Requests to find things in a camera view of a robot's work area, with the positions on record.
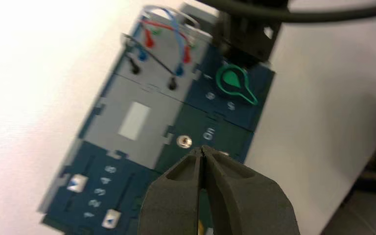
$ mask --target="printed number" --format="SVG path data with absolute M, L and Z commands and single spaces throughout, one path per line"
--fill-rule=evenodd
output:
M 106 166 L 106 168 L 104 168 L 104 170 L 109 172 L 109 173 L 115 173 L 116 167 L 108 165 L 108 166 Z
M 106 177 L 101 177 L 100 180 L 101 180 L 101 183 L 104 185 L 108 184 L 111 181 L 111 179 L 106 178 Z
M 228 103 L 227 103 L 227 106 L 228 106 L 228 109 L 229 109 L 229 110 L 232 110 L 232 111 L 235 110 L 235 105 L 234 105 L 233 102 L 231 102 L 231 101 L 228 102 Z
M 94 193 L 97 194 L 97 195 L 99 195 L 99 196 L 103 196 L 103 195 L 106 194 L 106 190 L 104 190 L 104 189 L 102 189 L 102 188 L 96 188 L 96 189 L 94 190 Z
M 92 206 L 92 207 L 99 207 L 100 204 L 101 202 L 94 200 L 94 199 L 89 201 L 89 206 Z
M 90 213 L 90 212 L 85 212 L 84 213 L 84 218 L 90 218 L 90 217 L 93 217 L 94 214 Z
M 208 92 L 208 93 L 205 95 L 205 97 L 206 97 L 207 99 L 211 100 L 211 99 L 214 99 L 214 98 L 215 98 L 215 95 L 214 95 L 214 93 L 212 93 L 212 92 Z
M 215 130 L 212 128 L 208 128 L 207 131 L 202 135 L 206 140 L 212 140 L 212 136 L 214 135 Z

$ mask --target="metal screw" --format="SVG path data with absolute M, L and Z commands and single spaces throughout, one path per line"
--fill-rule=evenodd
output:
M 181 148 L 189 148 L 192 145 L 192 140 L 189 136 L 179 136 L 176 139 L 176 143 Z

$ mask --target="red wire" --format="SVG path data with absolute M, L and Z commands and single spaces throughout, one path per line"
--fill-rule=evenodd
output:
M 150 24 L 150 25 L 153 25 L 153 26 L 156 26 L 156 27 L 174 30 L 174 28 L 172 28 L 171 26 L 163 24 L 163 23 L 158 23 L 158 22 L 153 22 L 153 21 L 141 21 L 141 22 L 144 23 L 144 24 Z M 188 38 L 185 36 L 185 34 L 183 34 L 182 32 L 179 32 L 179 34 L 185 39 L 185 41 L 188 44 Z

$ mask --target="white wire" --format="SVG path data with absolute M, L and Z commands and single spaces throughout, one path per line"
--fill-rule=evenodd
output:
M 159 5 L 146 5 L 146 6 L 143 7 L 143 11 L 149 15 L 149 13 L 152 12 L 152 10 L 163 9 L 163 8 L 165 8 L 166 10 L 171 11 L 171 12 L 177 14 L 177 15 L 180 15 L 180 16 L 184 17 L 185 19 L 188 19 L 189 21 L 191 21 L 194 24 L 195 29 L 193 30 L 193 33 L 191 34 L 190 30 L 188 30 L 188 41 L 189 41 L 190 45 L 193 45 L 195 43 L 196 38 L 197 38 L 198 32 L 200 30 L 200 24 L 194 18 L 185 14 L 184 12 L 172 9 L 170 7 L 159 6 Z

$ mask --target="white label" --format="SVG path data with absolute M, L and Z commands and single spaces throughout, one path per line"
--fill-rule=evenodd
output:
M 107 165 L 105 168 L 104 168 L 105 171 L 109 172 L 109 173 L 115 173 L 116 172 L 116 167 L 114 166 L 111 166 L 111 165 Z
M 101 204 L 101 202 L 94 200 L 94 199 L 89 201 L 89 206 L 91 206 L 91 207 L 99 207 L 100 204 Z
M 208 93 L 205 95 L 205 97 L 206 97 L 207 99 L 209 99 L 209 100 L 212 100 L 212 99 L 215 98 L 215 95 L 214 95 L 214 93 L 212 93 L 212 92 L 208 92 Z
M 106 194 L 106 190 L 104 190 L 104 189 L 102 189 L 102 188 L 96 188 L 96 189 L 94 190 L 94 193 L 97 194 L 97 195 L 99 195 L 99 196 L 103 196 L 103 195 Z
M 89 217 L 93 217 L 94 214 L 93 213 L 90 213 L 90 212 L 85 212 L 84 213 L 84 218 L 89 218 Z
M 104 185 L 108 184 L 111 181 L 111 179 L 106 178 L 106 177 L 101 177 L 100 180 L 101 180 L 101 183 Z
M 149 107 L 133 102 L 130 105 L 129 111 L 126 114 L 121 127 L 119 128 L 118 134 L 133 141 L 137 140 L 139 132 L 141 132 L 143 124 L 148 117 L 149 111 Z
M 228 109 L 229 109 L 229 110 L 231 110 L 231 111 L 235 110 L 235 105 L 234 105 L 233 102 L 231 102 L 231 101 L 228 102 L 228 103 L 227 103 L 227 106 L 228 106 Z
M 206 140 L 212 140 L 212 136 L 214 135 L 215 130 L 212 128 L 208 128 L 207 131 L 202 135 Z

